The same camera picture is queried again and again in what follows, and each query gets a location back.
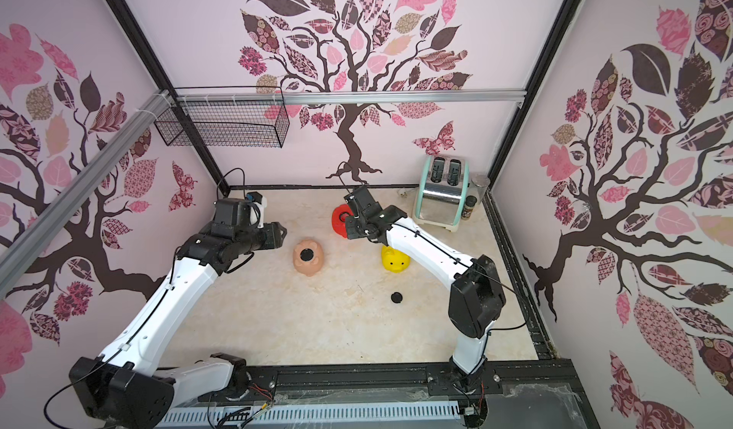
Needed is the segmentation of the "red piggy bank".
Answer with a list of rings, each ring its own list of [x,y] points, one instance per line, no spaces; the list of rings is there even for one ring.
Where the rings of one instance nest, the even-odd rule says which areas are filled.
[[[331,226],[332,230],[343,238],[347,238],[347,218],[352,216],[352,211],[348,205],[339,205],[332,211]]]

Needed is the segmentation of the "yellow piggy bank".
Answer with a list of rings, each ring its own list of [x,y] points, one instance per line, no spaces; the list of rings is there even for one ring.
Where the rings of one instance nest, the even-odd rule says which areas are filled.
[[[389,272],[404,272],[410,266],[410,257],[402,251],[397,251],[392,247],[382,247],[381,251],[382,265]]]

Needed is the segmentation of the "peach piggy bank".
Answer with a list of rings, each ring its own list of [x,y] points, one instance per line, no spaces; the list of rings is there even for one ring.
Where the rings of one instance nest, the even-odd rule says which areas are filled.
[[[313,239],[299,242],[293,251],[293,266],[296,272],[311,277],[322,270],[325,253],[320,243]]]

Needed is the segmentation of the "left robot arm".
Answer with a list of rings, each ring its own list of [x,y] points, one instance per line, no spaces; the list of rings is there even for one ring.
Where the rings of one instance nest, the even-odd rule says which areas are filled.
[[[191,236],[172,268],[134,320],[96,358],[80,358],[69,378],[85,414],[123,428],[153,428],[173,408],[201,396],[236,400],[249,391],[243,358],[213,354],[188,367],[160,369],[176,331],[203,294],[241,256],[282,247],[280,223]]]

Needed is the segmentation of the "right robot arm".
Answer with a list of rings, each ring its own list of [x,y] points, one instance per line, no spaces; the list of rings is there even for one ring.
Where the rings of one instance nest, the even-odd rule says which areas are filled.
[[[458,331],[450,363],[462,377],[477,376],[486,362],[490,331],[506,305],[494,260],[449,247],[399,207],[382,207],[366,186],[349,192],[345,202],[351,211],[346,219],[349,240],[364,238],[400,251],[448,289],[448,318]]]

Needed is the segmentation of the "mint chrome toaster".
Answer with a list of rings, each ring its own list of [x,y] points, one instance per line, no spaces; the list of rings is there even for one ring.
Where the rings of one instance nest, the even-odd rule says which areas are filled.
[[[456,232],[468,196],[469,167],[461,158],[429,156],[423,166],[412,219]]]

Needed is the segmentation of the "glass jar behind toaster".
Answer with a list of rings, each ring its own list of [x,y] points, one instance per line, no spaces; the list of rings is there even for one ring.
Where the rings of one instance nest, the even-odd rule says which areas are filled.
[[[467,196],[461,212],[461,219],[463,221],[468,221],[473,211],[481,205],[490,185],[491,181],[487,175],[480,173],[470,175]]]

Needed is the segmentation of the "back aluminium rail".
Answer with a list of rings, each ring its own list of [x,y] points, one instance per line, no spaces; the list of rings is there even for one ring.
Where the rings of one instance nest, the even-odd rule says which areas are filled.
[[[326,92],[326,93],[200,93],[178,92],[181,104],[249,104],[250,102],[274,102],[275,104],[402,104],[403,102],[523,102],[527,92],[521,89],[449,90],[449,91],[401,91],[401,92]]]

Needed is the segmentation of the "aluminium rail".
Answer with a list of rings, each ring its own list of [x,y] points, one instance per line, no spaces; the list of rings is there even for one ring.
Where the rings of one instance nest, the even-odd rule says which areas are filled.
[[[53,203],[39,216],[30,230],[23,232],[1,256],[1,296],[6,297],[21,276],[28,272],[38,255],[71,220],[82,204],[93,194],[139,136],[172,104],[170,93],[158,90],[128,123],[116,133],[95,159],[83,167]]]
[[[523,102],[527,92],[521,89],[449,90],[449,91],[401,91],[401,92],[326,92],[326,93],[200,93],[178,92],[181,104],[249,104],[250,102],[274,102],[275,104],[402,104],[403,102]]]

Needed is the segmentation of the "left aluminium rail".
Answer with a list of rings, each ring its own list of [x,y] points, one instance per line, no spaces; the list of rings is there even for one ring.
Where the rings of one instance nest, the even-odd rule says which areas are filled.
[[[28,272],[38,255],[71,220],[82,204],[93,194],[139,136],[172,104],[170,93],[158,90],[128,123],[116,133],[95,159],[83,167],[53,203],[39,216],[30,230],[23,232],[1,256],[1,296],[6,297],[21,276]]]

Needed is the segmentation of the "black base frame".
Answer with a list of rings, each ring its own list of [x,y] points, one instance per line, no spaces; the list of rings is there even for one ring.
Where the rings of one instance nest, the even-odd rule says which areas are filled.
[[[463,416],[461,428],[599,424],[574,365],[566,359],[487,361],[469,379],[447,362],[247,366],[246,370],[251,382],[243,397],[225,400],[209,394],[170,411],[197,406],[454,401]]]

